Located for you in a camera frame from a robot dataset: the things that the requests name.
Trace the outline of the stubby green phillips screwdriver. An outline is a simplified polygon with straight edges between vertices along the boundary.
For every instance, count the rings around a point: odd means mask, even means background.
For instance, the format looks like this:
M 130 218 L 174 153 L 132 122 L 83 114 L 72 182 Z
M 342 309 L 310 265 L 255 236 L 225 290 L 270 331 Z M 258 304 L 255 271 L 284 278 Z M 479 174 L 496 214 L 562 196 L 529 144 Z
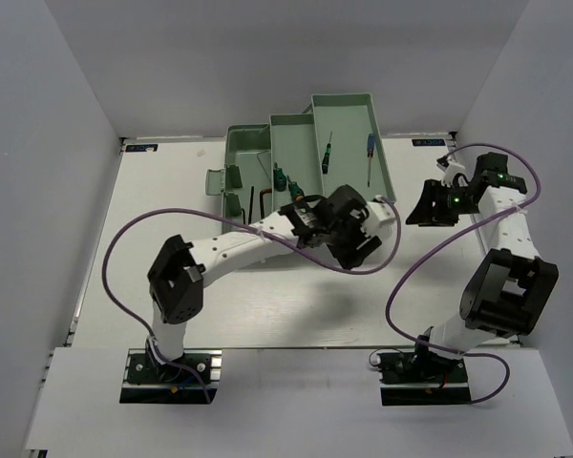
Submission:
M 290 176 L 287 176 L 286 179 L 287 179 L 287 187 L 288 187 L 291 199 L 293 201 L 301 200 L 305 196 L 305 193 L 302 190 L 302 188 Z

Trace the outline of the blue red handled screwdriver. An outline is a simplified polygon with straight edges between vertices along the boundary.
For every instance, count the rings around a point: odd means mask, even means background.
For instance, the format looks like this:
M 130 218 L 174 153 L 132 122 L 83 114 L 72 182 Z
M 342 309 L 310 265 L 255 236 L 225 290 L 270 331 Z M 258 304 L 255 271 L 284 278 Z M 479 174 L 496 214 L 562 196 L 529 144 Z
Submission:
M 370 133 L 367 138 L 367 159 L 368 159 L 368 167 L 367 167 L 367 186 L 371 186 L 371 167 L 372 161 L 375 151 L 375 135 L 374 133 Z

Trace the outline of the thin black green precision screwdriver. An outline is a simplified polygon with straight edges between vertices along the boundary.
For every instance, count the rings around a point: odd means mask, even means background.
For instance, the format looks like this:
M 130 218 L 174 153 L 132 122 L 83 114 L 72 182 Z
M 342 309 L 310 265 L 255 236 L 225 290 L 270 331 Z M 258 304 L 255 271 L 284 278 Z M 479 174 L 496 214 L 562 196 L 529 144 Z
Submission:
M 322 174 L 326 175 L 329 172 L 329 161 L 330 161 L 330 154 L 331 154 L 331 141 L 332 141 L 332 133 L 329 133 L 329 140 L 326 144 L 325 151 L 323 154 L 323 158 L 321 161 L 321 170 Z

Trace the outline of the stubby green flathead screwdriver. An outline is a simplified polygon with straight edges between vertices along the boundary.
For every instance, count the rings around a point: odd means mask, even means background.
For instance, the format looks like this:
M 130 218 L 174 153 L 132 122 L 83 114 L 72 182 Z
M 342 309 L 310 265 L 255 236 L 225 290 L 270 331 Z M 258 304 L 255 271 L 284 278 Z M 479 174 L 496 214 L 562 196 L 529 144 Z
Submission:
M 274 163 L 273 167 L 273 182 L 274 189 L 277 192 L 284 192 L 287 187 L 287 176 L 283 172 L 283 169 L 278 166 L 278 163 Z

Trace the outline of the green toolbox with clear lid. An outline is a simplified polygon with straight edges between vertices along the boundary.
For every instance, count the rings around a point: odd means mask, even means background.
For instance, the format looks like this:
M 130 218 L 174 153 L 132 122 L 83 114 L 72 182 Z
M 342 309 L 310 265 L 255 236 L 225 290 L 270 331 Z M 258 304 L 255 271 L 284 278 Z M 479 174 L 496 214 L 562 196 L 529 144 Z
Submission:
M 329 133 L 329 172 L 323 175 L 321 161 Z M 375 135 L 375 151 L 368 187 L 370 133 Z M 274 189 L 275 162 L 299 184 L 305 197 L 327 198 L 339 186 L 348 184 L 365 200 L 380 197 L 390 207 L 396 200 L 370 94 L 316 94 L 300 114 L 274 114 L 266 124 L 230 127 L 224 166 L 208 171 L 205 183 L 209 196 L 222 199 L 222 234 L 261 219 L 259 193 L 264 188 L 273 190 L 265 197 L 266 216 L 295 202 L 288 187 L 284 192 Z M 251 186 L 255 188 L 252 222 L 243 224 L 241 208 L 247 219 Z

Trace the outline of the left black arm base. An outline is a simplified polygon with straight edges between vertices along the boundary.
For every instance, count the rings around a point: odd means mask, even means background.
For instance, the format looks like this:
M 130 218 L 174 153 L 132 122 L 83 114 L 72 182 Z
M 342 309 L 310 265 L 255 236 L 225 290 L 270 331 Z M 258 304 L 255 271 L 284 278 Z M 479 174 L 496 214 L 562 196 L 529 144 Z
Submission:
M 128 350 L 119 402 L 124 405 L 209 405 L 214 401 L 221 378 L 220 349 L 185 349 L 177 364 L 158 363 L 148 348 Z

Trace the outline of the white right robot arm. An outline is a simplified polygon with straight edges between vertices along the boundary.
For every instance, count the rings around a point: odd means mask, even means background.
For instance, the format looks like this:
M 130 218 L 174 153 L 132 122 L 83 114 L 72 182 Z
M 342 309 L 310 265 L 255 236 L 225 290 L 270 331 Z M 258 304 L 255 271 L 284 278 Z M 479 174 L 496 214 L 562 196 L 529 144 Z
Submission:
M 407 224 L 450 227 L 473 214 L 492 222 L 482 228 L 486 255 L 464 288 L 458 312 L 419 337 L 412 367 L 426 381 L 480 344 L 530 334 L 559 277 L 557 265 L 542 260 L 531 239 L 522 208 L 527 185 L 509 173 L 507 155 L 479 156 L 472 177 L 448 158 L 438 166 L 443 178 L 424 182 Z

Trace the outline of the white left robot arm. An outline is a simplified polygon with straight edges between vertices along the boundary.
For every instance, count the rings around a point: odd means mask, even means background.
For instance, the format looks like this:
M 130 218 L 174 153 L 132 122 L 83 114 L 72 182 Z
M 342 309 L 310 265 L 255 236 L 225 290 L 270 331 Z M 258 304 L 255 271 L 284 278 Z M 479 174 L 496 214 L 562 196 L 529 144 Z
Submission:
M 329 197 L 308 196 L 249 226 L 210 239 L 169 238 L 147 274 L 154 305 L 147 350 L 150 369 L 171 381 L 182 370 L 187 323 L 203 308 L 206 287 L 252 264 L 320 246 L 329 249 L 335 270 L 351 273 L 391 232 L 394 213 L 380 197 L 365 200 L 349 185 Z

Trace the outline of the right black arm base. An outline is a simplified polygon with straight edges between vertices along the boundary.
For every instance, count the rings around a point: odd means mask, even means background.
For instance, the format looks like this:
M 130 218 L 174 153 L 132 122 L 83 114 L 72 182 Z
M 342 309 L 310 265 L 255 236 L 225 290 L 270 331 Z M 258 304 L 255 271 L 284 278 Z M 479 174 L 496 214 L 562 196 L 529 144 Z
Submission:
M 425 347 L 386 347 L 369 356 L 380 374 L 382 406 L 462 406 L 472 395 L 462 359 L 445 359 Z

